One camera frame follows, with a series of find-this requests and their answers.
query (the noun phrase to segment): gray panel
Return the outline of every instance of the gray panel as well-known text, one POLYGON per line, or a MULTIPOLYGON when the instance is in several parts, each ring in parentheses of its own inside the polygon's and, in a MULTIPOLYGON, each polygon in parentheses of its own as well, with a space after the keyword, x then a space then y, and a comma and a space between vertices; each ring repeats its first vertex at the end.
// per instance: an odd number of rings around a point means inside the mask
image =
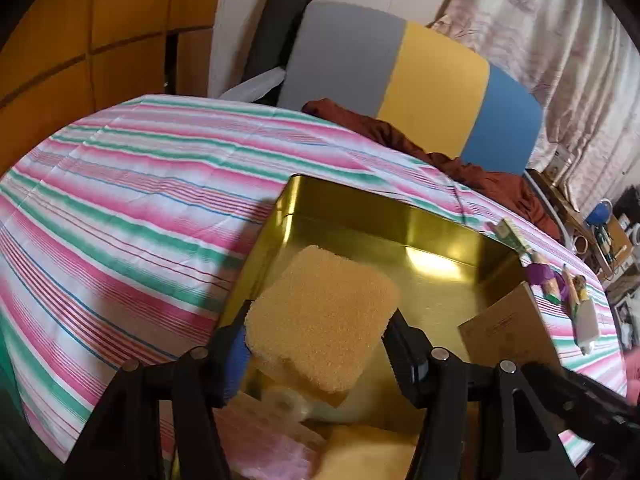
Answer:
POLYGON ((310 4, 287 64, 278 106, 300 110, 328 97, 375 117, 406 22, 380 10, 337 2, 310 4))

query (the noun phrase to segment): yellow block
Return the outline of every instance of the yellow block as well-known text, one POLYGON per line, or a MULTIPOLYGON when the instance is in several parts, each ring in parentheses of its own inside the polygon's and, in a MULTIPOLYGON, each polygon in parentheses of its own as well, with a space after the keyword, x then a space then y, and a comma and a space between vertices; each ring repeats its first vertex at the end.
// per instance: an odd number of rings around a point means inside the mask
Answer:
POLYGON ((484 58, 419 23, 407 22, 378 118, 425 152, 459 156, 488 80, 484 58))

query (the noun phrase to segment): blue object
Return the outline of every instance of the blue object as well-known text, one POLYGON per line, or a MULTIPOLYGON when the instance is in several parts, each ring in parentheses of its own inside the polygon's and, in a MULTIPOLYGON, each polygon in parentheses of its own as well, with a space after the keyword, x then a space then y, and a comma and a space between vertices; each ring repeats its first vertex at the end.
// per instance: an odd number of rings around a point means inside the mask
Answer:
POLYGON ((540 132, 542 108, 524 86, 489 66, 484 99, 460 158, 485 171, 521 175, 540 132))
POLYGON ((589 213, 585 222, 589 225, 604 225, 609 221, 613 208, 609 200, 602 200, 589 213))
POLYGON ((223 393, 225 403, 238 392, 244 372, 249 364, 249 357, 251 357, 251 352, 244 342, 244 334, 245 328, 242 325, 226 356, 223 393))

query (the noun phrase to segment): brown cardboard box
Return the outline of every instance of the brown cardboard box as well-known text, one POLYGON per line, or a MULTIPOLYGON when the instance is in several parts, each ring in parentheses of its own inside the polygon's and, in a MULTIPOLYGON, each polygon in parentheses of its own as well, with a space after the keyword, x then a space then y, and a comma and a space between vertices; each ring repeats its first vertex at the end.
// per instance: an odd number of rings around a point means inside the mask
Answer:
POLYGON ((561 370, 556 348, 526 282, 459 325, 458 330, 472 363, 494 367, 504 359, 518 366, 537 361, 561 370))

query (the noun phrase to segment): blue panel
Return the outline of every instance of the blue panel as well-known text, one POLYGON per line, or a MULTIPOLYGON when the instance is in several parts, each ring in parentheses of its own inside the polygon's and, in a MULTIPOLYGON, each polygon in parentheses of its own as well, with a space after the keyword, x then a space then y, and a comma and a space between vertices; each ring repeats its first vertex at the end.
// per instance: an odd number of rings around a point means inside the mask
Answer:
POLYGON ((484 99, 460 158, 487 171, 522 174, 541 124, 542 109, 535 98, 490 64, 484 99))

